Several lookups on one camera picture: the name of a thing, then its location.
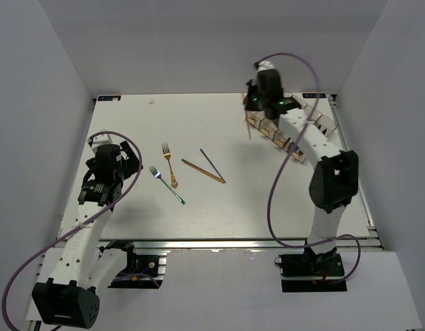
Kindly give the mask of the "blue grey chopstick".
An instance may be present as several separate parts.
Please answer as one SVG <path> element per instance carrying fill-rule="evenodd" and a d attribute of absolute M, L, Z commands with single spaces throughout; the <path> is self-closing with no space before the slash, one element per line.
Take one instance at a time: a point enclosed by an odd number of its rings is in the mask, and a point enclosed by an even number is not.
<path fill-rule="evenodd" d="M 211 165 L 211 167 L 213 168 L 213 170 L 217 173 L 217 175 L 221 179 L 222 183 L 226 183 L 225 179 L 220 174 L 220 172 L 218 171 L 218 169 L 215 167 L 215 165 L 213 164 L 213 162 L 210 160 L 210 158 L 208 157 L 208 155 L 204 152 L 204 150 L 202 148 L 200 148 L 199 150 L 203 154 L 203 156 L 205 157 L 205 159 L 207 160 L 207 162 L 209 162 L 209 164 Z"/>

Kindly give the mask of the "gold chopstick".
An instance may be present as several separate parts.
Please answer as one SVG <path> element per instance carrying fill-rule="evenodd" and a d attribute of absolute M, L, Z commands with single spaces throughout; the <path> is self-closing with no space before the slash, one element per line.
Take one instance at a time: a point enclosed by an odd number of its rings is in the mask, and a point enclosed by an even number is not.
<path fill-rule="evenodd" d="M 226 183 L 221 177 L 218 177 L 218 176 L 216 176 L 216 175 L 214 175 L 214 174 L 212 174 L 212 173 L 204 170 L 203 168 L 200 168 L 199 166 L 197 166 L 197 165 L 195 165 L 195 164 L 193 164 L 193 163 L 191 163 L 191 162 L 189 162 L 189 161 L 187 161 L 185 159 L 181 159 L 181 162 L 183 162 L 185 165 L 191 167 L 192 169 L 194 169 L 194 170 L 196 170 L 196 171 L 198 171 L 198 172 L 206 175 L 207 177 L 210 177 L 211 179 L 214 179 L 214 180 L 216 180 L 216 181 L 218 181 L 218 182 L 220 182 L 222 184 L 225 184 Z"/>
<path fill-rule="evenodd" d="M 248 138 L 249 138 L 249 140 L 251 140 L 252 137 L 251 137 L 251 131 L 250 131 L 250 124 L 246 120 L 246 114 L 247 114 L 246 104 L 245 104 L 246 93 L 242 92 L 240 95 L 241 95 L 241 100 L 242 100 L 242 107 L 243 107 L 243 111 L 244 111 L 244 120 L 245 120 L 246 129 L 247 129 L 247 133 L 248 133 Z"/>

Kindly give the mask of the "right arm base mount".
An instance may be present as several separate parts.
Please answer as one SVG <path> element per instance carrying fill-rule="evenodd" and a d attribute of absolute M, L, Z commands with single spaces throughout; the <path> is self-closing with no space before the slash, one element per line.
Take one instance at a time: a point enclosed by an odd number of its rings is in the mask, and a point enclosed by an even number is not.
<path fill-rule="evenodd" d="M 340 254 L 323 262 L 316 270 L 305 265 L 302 254 L 282 254 L 274 259 L 280 269 L 283 293 L 346 292 L 344 266 Z"/>

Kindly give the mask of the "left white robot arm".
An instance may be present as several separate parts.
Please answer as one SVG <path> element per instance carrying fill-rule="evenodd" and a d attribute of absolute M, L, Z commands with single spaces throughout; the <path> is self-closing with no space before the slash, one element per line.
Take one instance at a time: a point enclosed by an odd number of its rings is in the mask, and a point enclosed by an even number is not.
<path fill-rule="evenodd" d="M 41 319 L 49 325 L 91 328 L 99 314 L 100 290 L 118 272 L 129 275 L 137 269 L 137 257 L 126 251 L 109 252 L 98 262 L 93 258 L 124 181 L 143 168 L 140 159 L 127 141 L 97 139 L 90 146 L 95 155 L 86 161 L 74 228 L 48 279 L 32 290 Z"/>

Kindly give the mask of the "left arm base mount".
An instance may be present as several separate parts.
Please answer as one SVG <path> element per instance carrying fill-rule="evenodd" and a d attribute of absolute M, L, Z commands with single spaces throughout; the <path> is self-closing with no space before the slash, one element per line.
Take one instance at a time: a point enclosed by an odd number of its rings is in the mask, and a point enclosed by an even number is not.
<path fill-rule="evenodd" d="M 117 273 L 109 288 L 158 289 L 163 282 L 159 273 L 157 254 L 138 253 L 133 241 L 116 240 L 99 247 L 99 257 L 105 251 L 121 250 L 126 256 L 125 266 Z"/>

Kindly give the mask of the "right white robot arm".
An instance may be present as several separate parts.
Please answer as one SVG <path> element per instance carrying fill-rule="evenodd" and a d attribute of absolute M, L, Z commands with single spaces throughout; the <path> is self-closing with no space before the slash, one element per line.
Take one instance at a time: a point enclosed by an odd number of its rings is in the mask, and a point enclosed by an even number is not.
<path fill-rule="evenodd" d="M 245 108 L 263 112 L 290 141 L 290 149 L 303 152 L 314 170 L 308 191 L 315 213 L 303 265 L 308 273 L 318 275 L 336 254 L 341 217 L 358 192 L 359 158 L 326 138 L 310 118 L 314 109 L 284 94 L 280 73 L 271 62 L 262 61 L 255 67 L 257 76 L 247 83 Z"/>

